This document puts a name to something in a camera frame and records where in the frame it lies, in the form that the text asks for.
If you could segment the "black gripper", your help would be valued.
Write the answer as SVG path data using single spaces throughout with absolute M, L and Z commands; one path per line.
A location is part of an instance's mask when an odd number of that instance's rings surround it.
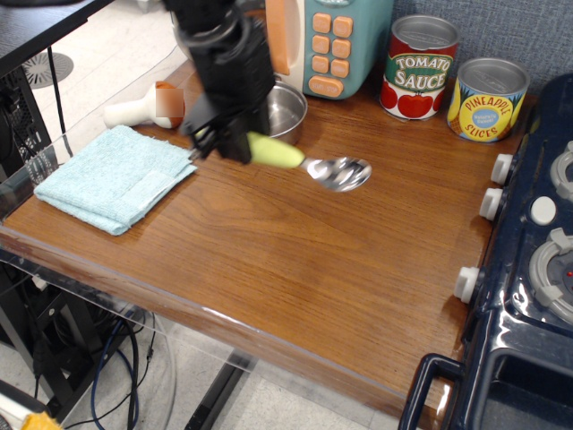
M 175 34 L 192 59 L 205 94 L 238 119 L 205 125 L 191 133 L 192 159 L 216 152 L 249 164 L 248 132 L 270 135 L 267 97 L 275 84 L 263 24 L 244 14 L 235 1 L 166 1 Z

